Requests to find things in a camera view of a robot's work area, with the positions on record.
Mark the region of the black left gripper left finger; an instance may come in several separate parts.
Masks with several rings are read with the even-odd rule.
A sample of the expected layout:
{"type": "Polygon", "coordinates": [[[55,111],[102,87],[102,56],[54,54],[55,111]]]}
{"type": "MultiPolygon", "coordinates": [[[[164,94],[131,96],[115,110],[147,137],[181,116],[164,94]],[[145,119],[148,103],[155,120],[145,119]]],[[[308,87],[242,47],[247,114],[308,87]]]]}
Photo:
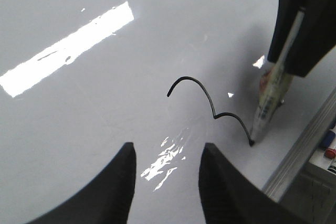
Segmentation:
{"type": "Polygon", "coordinates": [[[89,184],[30,223],[127,223],[135,179],[136,153],[126,142],[89,184]]]}

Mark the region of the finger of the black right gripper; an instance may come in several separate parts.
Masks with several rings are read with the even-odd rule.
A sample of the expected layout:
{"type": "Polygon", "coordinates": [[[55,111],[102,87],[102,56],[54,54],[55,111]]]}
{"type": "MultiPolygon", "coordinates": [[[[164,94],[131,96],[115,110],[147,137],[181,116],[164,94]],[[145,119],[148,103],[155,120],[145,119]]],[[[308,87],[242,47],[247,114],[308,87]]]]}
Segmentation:
{"type": "Polygon", "coordinates": [[[277,62],[290,32],[299,8],[306,6],[307,0],[278,0],[275,30],[270,44],[267,60],[277,62]]]}
{"type": "Polygon", "coordinates": [[[286,72],[305,77],[335,46],[335,0],[290,0],[290,10],[303,12],[286,59],[286,72]]]}

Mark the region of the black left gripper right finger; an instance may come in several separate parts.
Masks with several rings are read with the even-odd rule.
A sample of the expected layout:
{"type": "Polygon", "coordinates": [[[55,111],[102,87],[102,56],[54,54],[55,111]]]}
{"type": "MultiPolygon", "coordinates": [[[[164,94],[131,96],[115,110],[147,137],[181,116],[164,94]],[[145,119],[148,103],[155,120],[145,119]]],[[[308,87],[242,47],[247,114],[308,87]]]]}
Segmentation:
{"type": "Polygon", "coordinates": [[[206,143],[198,174],[206,223],[305,223],[255,187],[213,143],[206,143]]]}

